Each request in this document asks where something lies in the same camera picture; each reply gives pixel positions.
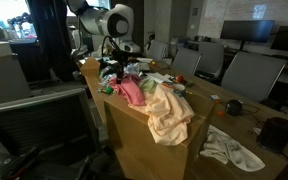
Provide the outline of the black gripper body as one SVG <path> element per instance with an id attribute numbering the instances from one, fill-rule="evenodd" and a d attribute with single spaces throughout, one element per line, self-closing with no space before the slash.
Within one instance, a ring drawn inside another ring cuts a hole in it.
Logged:
<path id="1" fill-rule="evenodd" d="M 122 78 L 124 75 L 124 67 L 128 63 L 128 53 L 124 51 L 114 50 L 113 58 L 118 61 L 117 77 Z"/>

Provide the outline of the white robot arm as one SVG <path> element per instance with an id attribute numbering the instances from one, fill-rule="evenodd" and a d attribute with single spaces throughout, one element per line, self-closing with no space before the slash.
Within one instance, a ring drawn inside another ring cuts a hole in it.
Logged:
<path id="1" fill-rule="evenodd" d="M 140 47 L 132 40 L 134 13 L 133 9 L 123 4 L 116 4 L 108 10 L 90 6 L 86 0 L 66 0 L 72 13 L 82 23 L 86 32 L 108 37 L 114 47 L 117 66 L 117 83 L 122 82 L 127 53 L 138 53 Z"/>

